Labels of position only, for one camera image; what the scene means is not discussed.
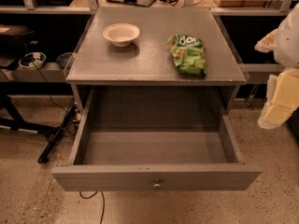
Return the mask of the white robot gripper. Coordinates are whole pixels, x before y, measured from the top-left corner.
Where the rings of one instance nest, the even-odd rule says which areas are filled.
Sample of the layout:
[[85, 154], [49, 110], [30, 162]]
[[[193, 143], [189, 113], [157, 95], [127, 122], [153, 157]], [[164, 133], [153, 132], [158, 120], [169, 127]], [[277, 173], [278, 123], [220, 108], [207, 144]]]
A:
[[299, 4], [287, 15], [278, 29], [273, 30], [254, 47], [257, 51], [274, 51], [277, 63], [286, 68], [267, 80], [266, 99], [258, 125], [263, 129], [280, 127], [299, 107]]

